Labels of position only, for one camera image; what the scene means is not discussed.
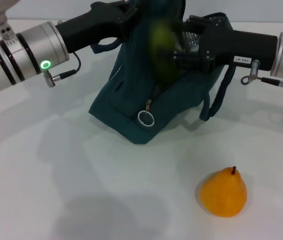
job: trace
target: green led light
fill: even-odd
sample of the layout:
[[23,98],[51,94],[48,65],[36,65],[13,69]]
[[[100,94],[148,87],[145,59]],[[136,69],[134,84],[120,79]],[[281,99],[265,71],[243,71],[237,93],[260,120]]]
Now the green led light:
[[42,69],[49,69],[51,65],[52,63],[50,61],[45,60],[41,62],[40,67]]

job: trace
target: teal bag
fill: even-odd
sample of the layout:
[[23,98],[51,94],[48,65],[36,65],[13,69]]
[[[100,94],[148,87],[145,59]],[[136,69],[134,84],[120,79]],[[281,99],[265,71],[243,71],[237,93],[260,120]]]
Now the teal bag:
[[[89,113],[113,128],[134,144],[146,144],[153,139],[176,115],[197,107],[204,101],[200,119],[207,121],[219,110],[227,86],[235,73],[229,66],[225,79],[210,108],[209,91],[219,78],[223,66],[206,74],[192,70],[154,98],[156,79],[149,57],[148,32],[152,19],[166,17],[181,20],[185,0],[152,0],[150,14],[140,20],[128,41],[121,46],[109,81],[93,102]],[[121,43],[110,46],[92,45],[94,53],[109,51]],[[152,127],[143,126],[138,115],[151,99],[150,112],[155,119]]]

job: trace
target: bag strap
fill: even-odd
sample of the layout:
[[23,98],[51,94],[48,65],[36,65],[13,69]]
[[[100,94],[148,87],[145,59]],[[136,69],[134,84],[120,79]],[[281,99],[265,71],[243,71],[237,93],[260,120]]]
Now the bag strap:
[[219,111],[219,109],[223,104],[226,90],[234,77],[235,71],[236,71],[235,65],[232,64],[228,67],[227,72],[225,73],[225,76],[220,84],[216,98],[211,108],[210,108],[210,101],[211,101],[210,95],[209,93],[206,95],[206,97],[203,100],[203,107],[199,116],[201,120],[207,122],[211,117],[215,116],[216,113]]

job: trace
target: pear stem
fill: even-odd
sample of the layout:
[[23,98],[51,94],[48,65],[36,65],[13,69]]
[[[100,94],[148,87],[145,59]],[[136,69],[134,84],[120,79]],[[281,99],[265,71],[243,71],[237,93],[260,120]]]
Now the pear stem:
[[233,166],[233,167],[232,167],[231,174],[232,174],[232,175],[235,175],[235,173],[236,173],[236,166]]

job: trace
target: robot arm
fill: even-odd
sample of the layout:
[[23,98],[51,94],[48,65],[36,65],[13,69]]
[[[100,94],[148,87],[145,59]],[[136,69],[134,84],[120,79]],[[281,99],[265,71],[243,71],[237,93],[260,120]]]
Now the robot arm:
[[[95,2],[88,13],[57,26],[49,21],[15,34],[7,23],[6,11],[17,2],[0,0],[0,91],[41,73],[48,86],[54,87],[61,76],[51,76],[49,69],[68,61],[69,53],[102,39],[115,37],[125,41],[147,9],[147,0],[140,0],[139,4],[123,0]],[[264,70],[283,78],[283,33],[277,38],[229,30],[226,19],[225,14],[216,13],[173,22],[172,29],[185,40],[184,50],[164,52],[164,57],[171,57],[178,68],[185,70],[210,72],[219,65],[251,68],[248,82],[243,84],[260,79],[283,87],[283,81],[258,77],[258,71]]]
[[15,34],[6,11],[19,0],[0,0],[0,91],[43,73],[50,87],[61,77],[49,69],[69,60],[69,53],[115,37],[125,41],[138,23],[144,1],[95,2],[91,10],[55,26],[46,22]]
[[226,26],[226,15],[215,13],[206,17],[190,16],[186,22],[172,23],[195,39],[197,48],[166,52],[181,69],[197,69],[206,73],[220,65],[250,68],[250,75],[242,78],[247,85],[254,80],[283,87],[283,81],[258,77],[258,71],[270,71],[273,77],[283,78],[283,32],[277,36],[243,32]]

